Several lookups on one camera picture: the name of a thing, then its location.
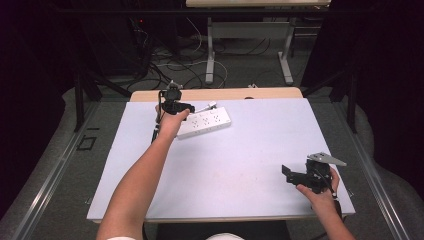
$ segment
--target desk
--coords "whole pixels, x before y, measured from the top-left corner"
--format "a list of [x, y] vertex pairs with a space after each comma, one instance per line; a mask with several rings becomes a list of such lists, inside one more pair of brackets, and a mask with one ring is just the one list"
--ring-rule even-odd
[[[196, 108], [208, 101], [194, 100], [217, 101], [232, 125], [174, 141], [146, 221], [315, 216], [308, 200], [281, 173], [281, 164], [305, 172], [308, 154], [330, 153], [308, 100], [301, 96], [297, 88], [183, 91], [182, 99]], [[255, 99], [240, 100], [245, 97]], [[137, 92], [127, 103], [87, 219], [101, 221], [118, 182], [150, 145], [156, 99], [157, 91]], [[355, 213], [343, 181], [338, 192], [343, 214]]]
[[[301, 7], [326, 6], [330, 0], [187, 0], [188, 7], [215, 8], [215, 7]], [[285, 22], [212, 22], [208, 18], [208, 62], [206, 67], [207, 84], [213, 82], [215, 52], [213, 38], [284, 38], [283, 52], [278, 58], [287, 85], [293, 85], [293, 77], [287, 63], [290, 43], [296, 25], [296, 18]]]

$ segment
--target white tabletop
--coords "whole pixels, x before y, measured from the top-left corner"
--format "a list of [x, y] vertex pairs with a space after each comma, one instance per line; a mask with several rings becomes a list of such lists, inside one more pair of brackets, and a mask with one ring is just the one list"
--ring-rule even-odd
[[[200, 109], [208, 101], [190, 103]], [[304, 173], [308, 154], [331, 154], [308, 101], [293, 98], [217, 103], [226, 108], [232, 125], [175, 139], [146, 220], [244, 221], [315, 216], [308, 200], [286, 183], [281, 173], [282, 164]], [[118, 182], [150, 145], [156, 104], [127, 103], [88, 219], [101, 221]], [[338, 194], [342, 212], [355, 213], [343, 181]]]
[[187, 0], [188, 7], [325, 6], [330, 0]]

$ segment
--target person's right hand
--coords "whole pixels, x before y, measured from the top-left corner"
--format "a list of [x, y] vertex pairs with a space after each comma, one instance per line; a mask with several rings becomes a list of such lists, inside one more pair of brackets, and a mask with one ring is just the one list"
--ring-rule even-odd
[[[339, 175], [337, 175], [336, 170], [334, 170], [332, 167], [330, 167], [330, 174], [332, 178], [331, 187], [335, 192], [337, 192], [337, 187], [339, 186], [340, 181]], [[330, 189], [327, 189], [323, 193], [316, 194], [301, 184], [297, 185], [296, 188], [309, 199], [312, 204], [312, 209], [315, 211], [319, 218], [325, 218], [330, 214], [337, 214], [334, 199]]]
[[180, 129], [181, 122], [187, 118], [190, 113], [189, 109], [186, 109], [175, 115], [166, 113], [163, 109], [159, 109], [156, 106], [156, 111], [160, 111], [161, 121], [160, 121], [160, 130], [158, 137], [166, 137], [168, 139], [174, 139], [177, 136], [178, 130]]

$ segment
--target power strip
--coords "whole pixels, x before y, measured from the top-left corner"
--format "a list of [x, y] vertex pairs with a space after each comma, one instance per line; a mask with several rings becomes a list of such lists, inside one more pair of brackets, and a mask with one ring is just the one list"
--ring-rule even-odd
[[225, 108], [215, 108], [209, 111], [190, 114], [181, 123], [177, 138], [184, 139], [231, 125], [231, 119]]

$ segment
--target table leg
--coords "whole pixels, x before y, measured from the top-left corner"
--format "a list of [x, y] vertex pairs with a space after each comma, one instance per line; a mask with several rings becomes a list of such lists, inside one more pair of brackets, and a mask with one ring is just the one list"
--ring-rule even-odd
[[215, 63], [215, 52], [213, 51], [212, 19], [208, 18], [208, 63], [206, 66], [206, 84], [213, 83], [213, 70]]
[[281, 69], [284, 75], [284, 81], [287, 85], [293, 85], [293, 77], [290, 72], [289, 64], [287, 62], [287, 56], [290, 51], [290, 44], [293, 38], [294, 28], [296, 27], [296, 18], [290, 18], [289, 28], [287, 29], [286, 38], [284, 42], [283, 52], [278, 52], [278, 58], [280, 60]]

